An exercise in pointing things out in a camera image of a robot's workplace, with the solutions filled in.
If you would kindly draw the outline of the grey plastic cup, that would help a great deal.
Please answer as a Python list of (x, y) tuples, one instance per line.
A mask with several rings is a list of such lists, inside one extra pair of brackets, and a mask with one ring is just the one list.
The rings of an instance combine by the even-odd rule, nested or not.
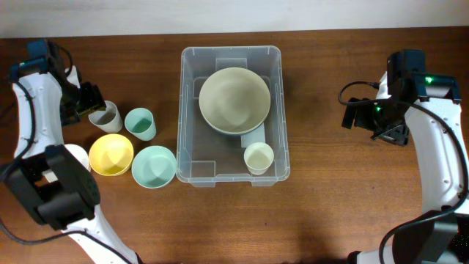
[(96, 111), (89, 115), (89, 121), (106, 133), (119, 133), (123, 127), (123, 121), (117, 106), (106, 100), (106, 109)]

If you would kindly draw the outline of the white small bowl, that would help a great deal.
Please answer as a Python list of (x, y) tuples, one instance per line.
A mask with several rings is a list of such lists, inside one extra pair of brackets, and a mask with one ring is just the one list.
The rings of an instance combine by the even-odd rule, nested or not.
[[(84, 148), (78, 146), (77, 144), (66, 144), (66, 149), (77, 159), (89, 172), (91, 171), (91, 166), (89, 164), (89, 156)], [(57, 176), (52, 172), (51, 169), (43, 172), (45, 179), (51, 183), (57, 180)]]

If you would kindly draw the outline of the mint green plastic cup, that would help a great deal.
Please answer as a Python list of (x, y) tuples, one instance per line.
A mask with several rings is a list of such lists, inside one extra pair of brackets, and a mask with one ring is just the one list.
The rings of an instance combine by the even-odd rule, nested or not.
[(125, 117), (125, 128), (142, 141), (152, 140), (157, 133), (152, 112), (145, 108), (131, 110)]

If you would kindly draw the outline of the cream plastic cup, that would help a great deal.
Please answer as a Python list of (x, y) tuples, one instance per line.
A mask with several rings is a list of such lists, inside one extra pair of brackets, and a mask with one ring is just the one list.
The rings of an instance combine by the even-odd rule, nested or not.
[(250, 144), (244, 152), (244, 161), (249, 172), (253, 175), (266, 173), (274, 160), (274, 152), (271, 146), (263, 142)]

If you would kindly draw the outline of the beige bowl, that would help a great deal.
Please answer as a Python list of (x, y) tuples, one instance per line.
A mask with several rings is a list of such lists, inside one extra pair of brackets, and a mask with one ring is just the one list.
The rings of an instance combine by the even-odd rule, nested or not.
[(205, 121), (228, 132), (246, 131), (262, 124), (270, 107), (270, 90), (265, 81), (241, 67), (213, 73), (199, 93), (199, 108)]

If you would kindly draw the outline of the dark blue bowl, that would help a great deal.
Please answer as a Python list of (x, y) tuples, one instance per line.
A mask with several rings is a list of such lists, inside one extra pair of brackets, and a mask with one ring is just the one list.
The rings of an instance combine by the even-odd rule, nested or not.
[(210, 128), (212, 128), (214, 131), (217, 131), (218, 133), (221, 133), (223, 135), (227, 135), (227, 136), (241, 136), (241, 135), (244, 135), (244, 134), (247, 134), (247, 133), (250, 133), (252, 131), (254, 131), (255, 129), (257, 129), (260, 125), (257, 125), (257, 126), (254, 126), (253, 128), (251, 129), (248, 129), (246, 131), (241, 131), (241, 132), (228, 132), (228, 131), (223, 131), (219, 128), (216, 128), (214, 125), (210, 124), (209, 122), (206, 122)]

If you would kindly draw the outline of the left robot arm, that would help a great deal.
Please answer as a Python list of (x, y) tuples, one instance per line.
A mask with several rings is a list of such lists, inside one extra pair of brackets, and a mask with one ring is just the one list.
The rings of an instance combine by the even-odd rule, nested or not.
[(106, 103), (98, 86), (81, 80), (70, 52), (47, 39), (27, 45), (29, 58), (10, 68), (18, 103), (19, 137), (14, 158), (1, 168), (1, 181), (39, 225), (55, 235), (26, 240), (28, 246), (72, 238), (94, 263), (140, 263), (112, 229), (100, 209), (100, 192), (91, 172), (65, 147), (62, 129), (80, 122)]

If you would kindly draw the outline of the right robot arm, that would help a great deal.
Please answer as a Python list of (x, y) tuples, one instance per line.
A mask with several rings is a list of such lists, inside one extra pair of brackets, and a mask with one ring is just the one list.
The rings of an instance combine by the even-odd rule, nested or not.
[(416, 149), (422, 214), (388, 231), (379, 248), (352, 252), (349, 263), (467, 263), (468, 153), (462, 134), (462, 96), (452, 76), (429, 73), (425, 54), (404, 49), (387, 59), (371, 87), (374, 100), (340, 100), (342, 127), (371, 131), (372, 139)]

